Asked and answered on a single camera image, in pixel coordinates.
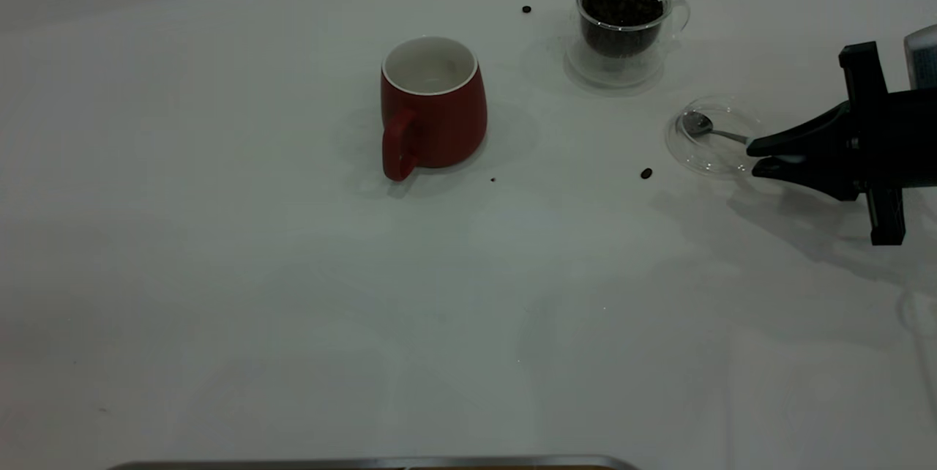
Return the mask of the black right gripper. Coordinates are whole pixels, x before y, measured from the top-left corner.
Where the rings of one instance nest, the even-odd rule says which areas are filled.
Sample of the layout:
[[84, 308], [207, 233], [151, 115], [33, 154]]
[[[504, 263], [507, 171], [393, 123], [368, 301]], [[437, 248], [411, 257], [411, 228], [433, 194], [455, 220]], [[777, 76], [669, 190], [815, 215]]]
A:
[[[903, 191], [935, 187], [936, 90], [890, 92], [875, 42], [843, 48], [839, 61], [849, 105], [755, 138], [747, 143], [747, 155], [831, 157], [848, 144], [856, 152], [858, 179], [867, 197], [871, 243], [897, 246], [906, 234]], [[849, 119], [854, 126], [852, 137]], [[857, 199], [852, 174], [832, 163], [762, 159], [754, 165], [753, 176], [809, 187], [836, 200]]]

